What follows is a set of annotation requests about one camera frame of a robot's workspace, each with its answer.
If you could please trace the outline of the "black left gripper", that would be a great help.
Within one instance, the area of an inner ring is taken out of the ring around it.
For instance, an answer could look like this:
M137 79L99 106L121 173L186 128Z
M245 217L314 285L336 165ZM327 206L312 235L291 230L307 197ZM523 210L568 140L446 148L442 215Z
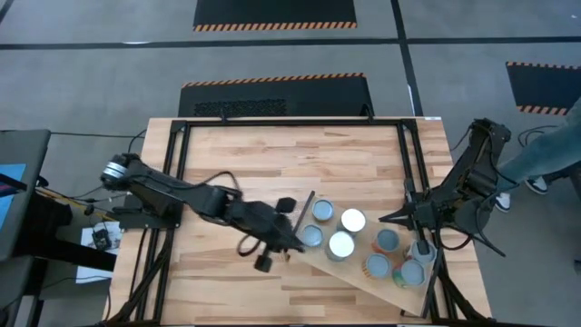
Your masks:
M296 201L290 197L280 198L275 207L260 201L232 202L226 211L226 222L238 231L246 233L239 241L236 251L240 257L247 257L258 250L261 243L265 247L254 268L268 273L272 259L270 253L287 253L293 250L304 253L297 236L303 235L304 227L294 230L287 213L291 213Z

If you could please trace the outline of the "black desk support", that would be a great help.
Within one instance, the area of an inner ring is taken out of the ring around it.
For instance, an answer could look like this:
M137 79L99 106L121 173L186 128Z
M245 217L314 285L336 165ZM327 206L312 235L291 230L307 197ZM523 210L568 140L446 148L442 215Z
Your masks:
M16 248L23 254L46 260L112 272L116 261L115 254L56 237L57 230L68 225L72 219L73 212L68 204L33 194L26 209Z

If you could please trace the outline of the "grey desk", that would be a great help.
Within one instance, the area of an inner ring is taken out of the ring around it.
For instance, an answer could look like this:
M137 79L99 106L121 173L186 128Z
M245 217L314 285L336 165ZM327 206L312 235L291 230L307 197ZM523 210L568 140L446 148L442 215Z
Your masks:
M27 185L25 192L13 198L0 228L0 262L13 254L49 139L45 129L0 132L0 165L25 164L21 182Z

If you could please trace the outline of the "wide silver lid can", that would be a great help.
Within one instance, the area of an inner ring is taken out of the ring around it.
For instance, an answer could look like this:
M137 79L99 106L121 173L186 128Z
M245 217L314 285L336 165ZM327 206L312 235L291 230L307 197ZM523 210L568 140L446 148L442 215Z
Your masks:
M325 254L333 262L342 262L355 250L353 237L344 231L335 232L325 245Z

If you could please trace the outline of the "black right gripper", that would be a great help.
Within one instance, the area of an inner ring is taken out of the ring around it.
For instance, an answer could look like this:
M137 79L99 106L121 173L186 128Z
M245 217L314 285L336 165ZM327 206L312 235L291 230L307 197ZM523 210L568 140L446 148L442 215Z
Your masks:
M405 204L396 212L381 216L379 221L405 225L409 231L415 231L419 241L419 253L428 254L428 241L424 230L436 228L437 221L441 216L442 204L447 197L448 181L445 180L440 186L426 193L418 193L415 191L413 180L405 179L404 188L407 200Z

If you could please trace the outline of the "black metal table frame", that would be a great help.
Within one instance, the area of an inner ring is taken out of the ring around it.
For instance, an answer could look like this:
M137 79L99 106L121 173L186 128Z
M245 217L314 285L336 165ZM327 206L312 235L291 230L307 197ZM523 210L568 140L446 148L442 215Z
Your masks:
M420 117L398 135L386 118L283 117L191 120L171 137L172 119L153 118L144 139L146 164L196 183L238 182L248 201L298 202L311 193L369 218L398 210L404 199L401 148L409 149L414 176L439 184L452 167L444 126ZM274 254L269 272L240 257L243 235L185 211L170 250L166 287L153 286L145 313L122 315L129 292L143 275L149 234L123 235L111 281L107 322L113 327L151 325L415 324L421 316L363 292L298 258Z

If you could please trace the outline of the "tall blue can silver lid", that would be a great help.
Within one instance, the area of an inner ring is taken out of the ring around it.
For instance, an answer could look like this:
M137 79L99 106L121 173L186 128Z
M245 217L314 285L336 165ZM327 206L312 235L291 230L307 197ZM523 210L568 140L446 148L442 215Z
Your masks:
M355 208L345 210L337 223L337 230L356 235L361 232L367 223L365 214Z

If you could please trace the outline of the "orange label can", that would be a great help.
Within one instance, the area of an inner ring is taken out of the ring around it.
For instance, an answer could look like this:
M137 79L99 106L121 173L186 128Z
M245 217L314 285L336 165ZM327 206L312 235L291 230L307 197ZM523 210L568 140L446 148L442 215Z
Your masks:
M375 253L390 255L399 248L399 241L397 232L391 229L382 229L376 234L371 248Z

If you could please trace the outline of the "small blue can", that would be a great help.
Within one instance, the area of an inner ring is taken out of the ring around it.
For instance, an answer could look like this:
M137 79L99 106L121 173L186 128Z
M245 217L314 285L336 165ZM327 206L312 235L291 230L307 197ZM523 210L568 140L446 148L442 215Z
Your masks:
M315 224L305 225L302 229L300 239L303 244L310 248L317 248L323 244L324 234L321 228Z

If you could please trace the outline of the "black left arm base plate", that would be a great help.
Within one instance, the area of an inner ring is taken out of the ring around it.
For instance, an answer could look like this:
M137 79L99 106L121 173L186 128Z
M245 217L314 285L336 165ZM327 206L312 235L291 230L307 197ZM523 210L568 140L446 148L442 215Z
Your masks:
M114 207L109 216L119 222L121 229L172 229L181 225L183 205L171 202L162 215L148 211L135 196L128 195L122 206Z

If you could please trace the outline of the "small black device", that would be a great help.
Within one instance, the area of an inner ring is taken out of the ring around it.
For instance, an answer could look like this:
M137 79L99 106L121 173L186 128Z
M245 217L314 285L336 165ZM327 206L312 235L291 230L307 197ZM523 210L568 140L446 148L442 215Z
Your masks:
M112 247L112 241L106 229L93 231L94 247L99 251L107 251Z

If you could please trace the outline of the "brown striped can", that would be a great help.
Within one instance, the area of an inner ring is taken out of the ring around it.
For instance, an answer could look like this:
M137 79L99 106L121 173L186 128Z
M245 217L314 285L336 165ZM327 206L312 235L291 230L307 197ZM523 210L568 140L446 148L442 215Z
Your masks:
M370 279L386 279L392 269L391 260L379 253L369 255L362 263L363 274Z

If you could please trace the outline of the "wooden shelf black ends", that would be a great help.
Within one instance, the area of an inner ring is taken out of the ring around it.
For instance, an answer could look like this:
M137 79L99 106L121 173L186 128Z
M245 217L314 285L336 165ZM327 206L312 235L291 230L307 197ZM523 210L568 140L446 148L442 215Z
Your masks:
M365 214L367 223L361 232L351 235L355 243L354 253L342 262L333 262L325 254L325 245L335 232L339 232L337 223L341 214L349 208L343 208L336 203L332 203L334 206L332 219L327 222L318 222L312 215L311 207L319 199L324 198L319 198L314 193L311 193L306 199L298 202L298 209L294 214L293 220L296 223L296 232L299 226L308 224L319 226L324 234L323 244L317 248L305 246L305 252L300 253L298 258L312 267L336 277L363 292L367 292L384 302L398 306L413 315L423 315L424 309L427 307L426 298L429 278L433 271L434 262L427 265L422 264L426 272L426 281L419 287L400 288L392 279L393 269L402 262L407 261L403 255L404 249L414 240L418 241L417 237L399 228L394 223L380 223L375 219L371 219L365 212L358 209ZM394 253L385 255L392 262L390 276L386 279L370 279L363 274L362 263L369 255L375 253L371 248L371 244L376 234L382 229L391 229L398 233L400 239L399 248Z

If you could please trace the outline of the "black mat striped edge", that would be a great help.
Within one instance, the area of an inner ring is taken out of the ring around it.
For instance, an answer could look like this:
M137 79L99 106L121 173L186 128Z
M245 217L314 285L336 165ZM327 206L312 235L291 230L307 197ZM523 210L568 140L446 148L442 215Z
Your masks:
M371 117L374 109L365 75L338 73L185 83L178 115Z
M353 0L198 0L192 30L200 33L357 26Z
M506 62L520 113L567 115L581 97L581 66Z

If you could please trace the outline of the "red green label can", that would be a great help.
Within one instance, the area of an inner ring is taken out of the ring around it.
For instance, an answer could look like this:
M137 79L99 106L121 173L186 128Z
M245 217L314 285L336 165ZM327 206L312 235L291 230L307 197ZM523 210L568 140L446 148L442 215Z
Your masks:
M400 288L419 287L426 281L425 268L416 260L407 260L393 269L392 279Z

